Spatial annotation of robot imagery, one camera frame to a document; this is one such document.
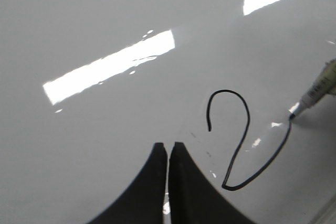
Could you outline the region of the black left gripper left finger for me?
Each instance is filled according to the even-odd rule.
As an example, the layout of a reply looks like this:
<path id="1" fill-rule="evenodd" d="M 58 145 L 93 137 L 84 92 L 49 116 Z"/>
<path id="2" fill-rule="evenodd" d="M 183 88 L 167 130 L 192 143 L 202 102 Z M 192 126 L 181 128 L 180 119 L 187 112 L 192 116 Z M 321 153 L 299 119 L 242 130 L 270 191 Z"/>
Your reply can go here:
<path id="1" fill-rule="evenodd" d="M 163 223 L 166 171 L 164 144 L 155 143 L 133 182 L 90 223 Z"/>

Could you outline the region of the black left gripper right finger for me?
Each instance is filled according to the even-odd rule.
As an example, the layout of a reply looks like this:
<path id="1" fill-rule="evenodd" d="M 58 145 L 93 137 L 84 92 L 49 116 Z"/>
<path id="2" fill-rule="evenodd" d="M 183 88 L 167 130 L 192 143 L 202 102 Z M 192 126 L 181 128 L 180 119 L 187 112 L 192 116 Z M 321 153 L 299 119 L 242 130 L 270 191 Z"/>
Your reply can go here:
<path id="1" fill-rule="evenodd" d="M 171 152 L 168 191 L 171 223 L 253 223 L 212 186 L 181 142 Z"/>

